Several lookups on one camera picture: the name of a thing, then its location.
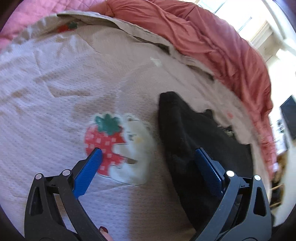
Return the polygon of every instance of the cartoon bear print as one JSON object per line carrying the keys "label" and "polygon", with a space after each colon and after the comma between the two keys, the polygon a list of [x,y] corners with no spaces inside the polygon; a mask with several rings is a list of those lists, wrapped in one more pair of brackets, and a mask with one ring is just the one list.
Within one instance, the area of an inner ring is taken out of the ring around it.
{"label": "cartoon bear print", "polygon": [[156,149],[149,125],[131,114],[125,114],[123,116],[123,138],[126,143],[114,144],[112,152],[125,157],[127,162],[118,166],[110,166],[109,175],[121,183],[143,185],[149,178]]}

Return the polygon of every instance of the pink bed sheet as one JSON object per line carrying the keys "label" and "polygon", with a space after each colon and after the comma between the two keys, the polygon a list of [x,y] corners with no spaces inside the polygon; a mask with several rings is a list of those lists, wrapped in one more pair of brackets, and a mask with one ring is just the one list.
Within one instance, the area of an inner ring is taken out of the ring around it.
{"label": "pink bed sheet", "polygon": [[272,109],[268,71],[260,54],[226,21],[193,3],[177,0],[24,0],[0,33],[0,48],[27,25],[68,9],[95,11],[137,24],[204,63],[246,106],[272,178],[276,151],[268,118]]}

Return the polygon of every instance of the black garment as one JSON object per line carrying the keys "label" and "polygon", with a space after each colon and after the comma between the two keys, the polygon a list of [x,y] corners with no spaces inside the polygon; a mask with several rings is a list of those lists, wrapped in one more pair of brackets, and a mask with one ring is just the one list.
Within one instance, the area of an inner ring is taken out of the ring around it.
{"label": "black garment", "polygon": [[220,201],[209,193],[194,163],[195,150],[203,147],[225,170],[233,170],[238,176],[252,177],[250,145],[242,145],[234,135],[229,136],[227,131],[232,131],[230,127],[218,127],[211,110],[197,113],[175,92],[160,95],[158,124],[174,187],[188,219],[199,233]]}

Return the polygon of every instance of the red strawberry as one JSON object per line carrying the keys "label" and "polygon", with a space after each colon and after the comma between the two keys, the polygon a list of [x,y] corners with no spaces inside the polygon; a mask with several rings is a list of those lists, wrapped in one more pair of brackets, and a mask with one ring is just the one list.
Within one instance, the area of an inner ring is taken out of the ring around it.
{"label": "red strawberry", "polygon": [[110,165],[119,165],[124,161],[124,157],[114,154],[112,146],[115,143],[125,143],[122,138],[122,128],[119,126],[118,118],[111,118],[109,114],[104,117],[96,116],[96,124],[87,128],[84,142],[86,153],[89,155],[95,147],[103,152],[103,162],[98,169],[98,173],[108,177]]}

